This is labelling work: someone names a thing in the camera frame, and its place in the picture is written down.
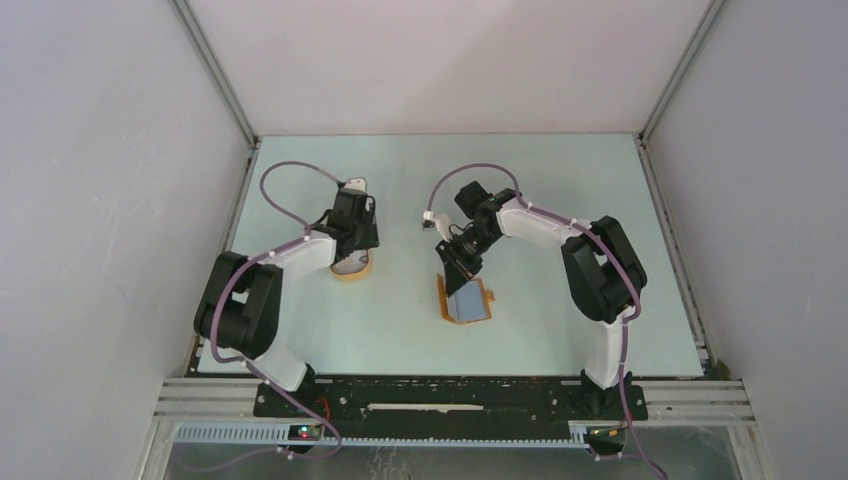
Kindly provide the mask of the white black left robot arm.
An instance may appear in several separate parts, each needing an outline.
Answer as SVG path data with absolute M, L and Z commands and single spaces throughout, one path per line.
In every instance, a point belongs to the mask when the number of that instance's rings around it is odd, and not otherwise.
M 378 245 L 376 201 L 365 180 L 354 178 L 338 188 L 333 206 L 307 234 L 253 258 L 232 251 L 220 254 L 194 329 L 217 362 L 239 363 L 280 387 L 278 404 L 292 416 L 304 416 L 315 406 L 316 390 L 303 381 L 310 365 L 278 336 L 284 289 L 337 265 L 363 273 L 368 250 Z

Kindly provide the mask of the beige oval plastic tray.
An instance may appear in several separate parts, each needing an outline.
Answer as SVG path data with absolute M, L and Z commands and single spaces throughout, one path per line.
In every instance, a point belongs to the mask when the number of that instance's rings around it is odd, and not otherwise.
M 332 265 L 329 270 L 339 281 L 358 281 L 366 278 L 372 270 L 372 256 L 369 250 L 356 250 Z

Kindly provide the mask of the orange leather card holder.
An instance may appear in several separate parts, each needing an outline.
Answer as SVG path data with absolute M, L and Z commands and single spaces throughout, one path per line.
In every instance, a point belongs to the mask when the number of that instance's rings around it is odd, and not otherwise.
M 479 278 L 462 286 L 453 295 L 447 295 L 446 280 L 437 276 L 437 292 L 441 317 L 455 325 L 467 325 L 492 318 L 491 303 L 494 293 Z

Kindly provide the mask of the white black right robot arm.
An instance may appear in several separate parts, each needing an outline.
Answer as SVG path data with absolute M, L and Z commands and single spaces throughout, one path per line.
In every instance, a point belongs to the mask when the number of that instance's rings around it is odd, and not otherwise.
M 622 403 L 617 387 L 626 375 L 627 328 L 641 312 L 647 274 L 620 222 L 604 216 L 581 222 L 547 212 L 506 188 L 490 193 L 478 182 L 454 198 L 468 222 L 458 228 L 449 217 L 426 210 L 422 226 L 441 236 L 435 251 L 443 265 L 441 295 L 450 299 L 477 279 L 482 256 L 497 241 L 517 238 L 557 250 L 577 309 L 593 323 L 594 347 L 582 374 L 585 411 L 606 418 Z

